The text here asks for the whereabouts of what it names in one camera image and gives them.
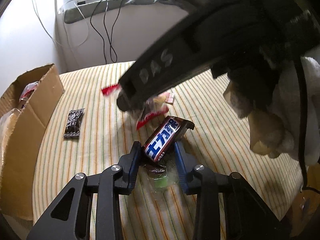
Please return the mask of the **right hand white glove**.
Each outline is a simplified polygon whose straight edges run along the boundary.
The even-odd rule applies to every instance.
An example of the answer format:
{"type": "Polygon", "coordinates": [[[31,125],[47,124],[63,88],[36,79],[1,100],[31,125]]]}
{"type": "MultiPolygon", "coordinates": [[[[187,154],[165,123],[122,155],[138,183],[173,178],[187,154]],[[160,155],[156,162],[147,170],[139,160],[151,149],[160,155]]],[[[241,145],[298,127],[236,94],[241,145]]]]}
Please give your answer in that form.
{"type": "MultiPolygon", "coordinates": [[[[319,159],[319,63],[312,57],[302,57],[308,92],[308,119],[304,158],[306,165],[319,159]]],[[[230,81],[223,97],[238,118],[247,118],[250,150],[259,155],[277,158],[287,153],[298,160],[300,126],[300,95],[293,64],[282,72],[273,91],[271,105],[259,109],[230,81]]]]}

